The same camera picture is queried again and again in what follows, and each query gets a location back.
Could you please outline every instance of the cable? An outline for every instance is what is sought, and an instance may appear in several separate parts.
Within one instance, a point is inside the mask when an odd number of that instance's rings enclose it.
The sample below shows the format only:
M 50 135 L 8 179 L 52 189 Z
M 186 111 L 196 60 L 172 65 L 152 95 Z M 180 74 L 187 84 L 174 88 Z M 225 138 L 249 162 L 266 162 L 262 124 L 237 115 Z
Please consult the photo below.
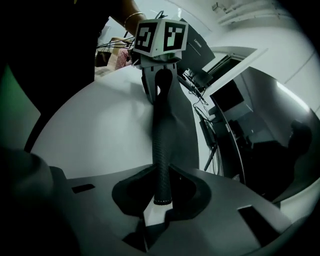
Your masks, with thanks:
M 214 145 L 214 146 L 211 148 L 210 156 L 209 156 L 209 158 L 208 158 L 208 161 L 207 161 L 206 164 L 205 164 L 205 167 L 204 167 L 204 171 L 205 171 L 205 172 L 207 171 L 207 169 L 208 169 L 211 161 L 213 161 L 214 155 L 215 155 L 216 151 L 217 151 L 217 145 Z
M 108 43 L 105 43 L 105 44 L 101 44 L 101 45 L 98 45 L 97 48 L 100 48 L 100 47 L 107 47 L 108 45 L 111 45 L 111 44 L 114 44 L 114 43 L 118 43 L 118 42 L 123 42 L 123 41 L 126 41 L 126 40 L 129 40 L 129 39 L 132 39 L 134 38 L 134 36 L 131 36 L 129 38 L 125 38 L 125 39 L 121 39 L 121 40 L 118 40 L 118 41 L 113 41 L 113 42 L 108 42 Z
M 96 48 L 103 48 L 103 47 L 113 47 L 113 46 L 125 46 L 126 48 L 130 48 L 132 45 L 128 43 L 128 45 L 122 44 L 122 43 L 114 43 L 114 44 L 102 44 L 97 46 Z
M 205 92 L 206 92 L 206 88 L 204 88 L 203 93 L 202 93 L 201 97 L 199 98 L 198 102 L 193 104 L 193 107 L 195 107 L 195 105 L 198 104 L 201 101 L 201 99 L 203 98 L 203 95 L 205 94 Z
M 219 174 L 219 164 L 220 164 L 219 154 L 216 155 L 216 162 L 217 162 L 217 166 L 218 166 L 217 172 L 215 172 L 215 163 L 214 163 L 214 161 L 213 161 L 213 173 L 214 173 L 215 175 L 218 175 L 218 174 Z
M 106 48 L 106 47 L 108 47 L 108 48 L 119 48 L 119 49 L 130 49 L 130 48 L 127 48 L 127 47 L 114 47 L 114 46 L 101 46 L 99 48 Z
M 199 115 L 199 116 L 202 116 L 202 118 L 208 122 L 211 122 L 207 116 L 205 115 L 205 113 L 198 107 L 198 106 L 194 106 L 194 110 L 196 111 L 196 113 Z
M 168 15 L 164 15 L 164 11 L 161 10 L 158 12 L 158 14 L 155 16 L 155 19 L 163 19 L 165 17 L 168 17 Z
M 206 107 L 206 106 L 208 106 L 209 104 L 208 104 L 208 103 L 207 103 L 207 104 L 204 104 L 202 101 L 201 101 L 201 104 L 202 104 L 204 110 L 209 114 L 209 111 L 208 111 L 208 109 L 207 109 L 207 107 Z
M 197 88 L 195 88 L 195 83 L 194 83 L 194 81 L 192 80 L 195 75 L 193 75 L 193 76 L 191 77 L 190 75 L 188 75 L 188 74 L 186 74 L 186 73 L 184 72 L 184 73 L 183 73 L 183 76 L 185 76 L 185 77 L 193 84 L 193 87 L 194 87 L 194 88 L 193 88 L 193 91 L 191 91 L 191 92 L 189 91 L 189 94 L 195 95 L 195 96 L 201 101 L 201 104 L 202 104 L 202 105 L 209 106 L 209 104 L 206 102 L 206 100 L 202 97 L 202 96 L 204 95 L 204 93 L 205 93 L 206 88 L 204 88 L 204 91 L 203 91 L 201 97 L 199 97 L 199 96 L 195 93 L 195 91 L 197 90 Z

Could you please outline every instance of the white tabletop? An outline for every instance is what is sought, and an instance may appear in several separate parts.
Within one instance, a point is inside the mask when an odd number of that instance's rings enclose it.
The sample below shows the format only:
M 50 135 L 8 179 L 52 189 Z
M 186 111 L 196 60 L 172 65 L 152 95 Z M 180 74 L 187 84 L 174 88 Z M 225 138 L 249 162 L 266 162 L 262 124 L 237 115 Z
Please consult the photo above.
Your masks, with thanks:
M 152 164 L 153 106 L 141 76 L 141 70 L 128 66 L 86 86 L 54 114 L 31 152 L 61 168 L 67 179 Z M 192 103 L 198 101 L 182 89 Z M 210 151 L 195 118 L 203 169 Z

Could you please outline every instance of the computer screen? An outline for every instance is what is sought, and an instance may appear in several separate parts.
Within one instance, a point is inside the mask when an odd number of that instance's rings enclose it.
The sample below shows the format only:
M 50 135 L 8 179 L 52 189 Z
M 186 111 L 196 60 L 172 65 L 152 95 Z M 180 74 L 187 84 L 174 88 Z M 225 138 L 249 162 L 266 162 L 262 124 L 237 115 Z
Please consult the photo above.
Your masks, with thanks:
M 213 97 L 223 112 L 244 101 L 235 81 L 231 80 L 210 97 Z
M 190 69 L 196 74 L 214 58 L 215 55 L 204 38 L 189 25 L 186 49 L 182 52 L 182 60 L 177 63 L 177 67 L 183 72 Z

